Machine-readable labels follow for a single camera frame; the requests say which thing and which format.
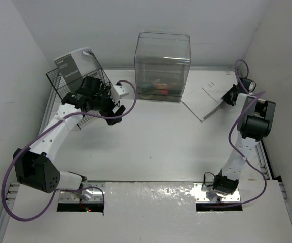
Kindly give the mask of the black wire mesh rack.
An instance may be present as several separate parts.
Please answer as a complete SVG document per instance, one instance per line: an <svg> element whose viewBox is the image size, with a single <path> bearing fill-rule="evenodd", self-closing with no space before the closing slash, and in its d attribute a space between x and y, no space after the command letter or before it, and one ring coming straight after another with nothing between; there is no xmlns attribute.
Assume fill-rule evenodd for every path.
<svg viewBox="0 0 292 243"><path fill-rule="evenodd" d="M93 72L85 75L83 78L85 78L86 76L91 76L91 77L96 77L99 78L101 80L103 80L105 83L111 83L110 80L108 79L108 77L106 76L106 74L104 73L103 68L101 67L100 63L98 62L97 58L95 57L94 53L93 56L95 58L95 64L97 66L97 69L94 70ZM64 96L67 94L67 92L70 91L68 85L66 84L64 78L62 77L60 71L58 70L58 68L56 67L56 69L48 72L46 74L48 80L50 81L50 83L52 84L52 87L55 89L57 95L63 99Z"/></svg>

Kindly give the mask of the white instruction sheet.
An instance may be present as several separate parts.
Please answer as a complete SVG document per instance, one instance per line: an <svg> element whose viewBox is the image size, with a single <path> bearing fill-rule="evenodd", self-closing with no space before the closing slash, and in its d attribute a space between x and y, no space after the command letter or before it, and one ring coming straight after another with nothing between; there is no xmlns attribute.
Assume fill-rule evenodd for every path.
<svg viewBox="0 0 292 243"><path fill-rule="evenodd" d="M189 82L182 95L182 103L203 122L219 109L223 95L231 86L222 80Z"/></svg>

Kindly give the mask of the clear plastic drawer cabinet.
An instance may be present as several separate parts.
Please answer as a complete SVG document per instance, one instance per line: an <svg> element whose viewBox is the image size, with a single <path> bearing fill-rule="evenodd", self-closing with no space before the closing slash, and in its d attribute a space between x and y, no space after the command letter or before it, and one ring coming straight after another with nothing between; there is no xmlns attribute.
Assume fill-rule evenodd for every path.
<svg viewBox="0 0 292 243"><path fill-rule="evenodd" d="M141 32L134 55L138 99L181 102L190 66L188 34Z"/></svg>

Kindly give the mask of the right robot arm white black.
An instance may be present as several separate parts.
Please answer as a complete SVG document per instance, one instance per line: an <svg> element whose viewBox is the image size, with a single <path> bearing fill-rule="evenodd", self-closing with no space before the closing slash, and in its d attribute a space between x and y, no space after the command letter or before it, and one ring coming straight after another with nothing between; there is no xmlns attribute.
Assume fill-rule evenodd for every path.
<svg viewBox="0 0 292 243"><path fill-rule="evenodd" d="M239 117L232 125L228 141L233 150L215 175L212 186L218 195L232 195L236 191L251 151L271 132L276 103L262 99L264 94L264 91L248 94Z"/></svg>

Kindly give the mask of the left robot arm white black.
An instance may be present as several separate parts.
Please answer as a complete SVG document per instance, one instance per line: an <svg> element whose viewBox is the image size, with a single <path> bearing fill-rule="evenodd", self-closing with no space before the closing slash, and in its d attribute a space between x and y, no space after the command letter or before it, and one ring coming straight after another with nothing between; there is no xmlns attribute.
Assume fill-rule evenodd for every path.
<svg viewBox="0 0 292 243"><path fill-rule="evenodd" d="M120 99L128 90L121 84L106 85L102 80L85 77L75 91L69 91L52 120L43 130L44 135L33 142L23 153L14 156L17 181L28 187L51 193L55 190L78 190L84 176L58 170L53 164L57 151L75 126L94 111L106 117L109 125L121 121L125 107Z"/></svg>

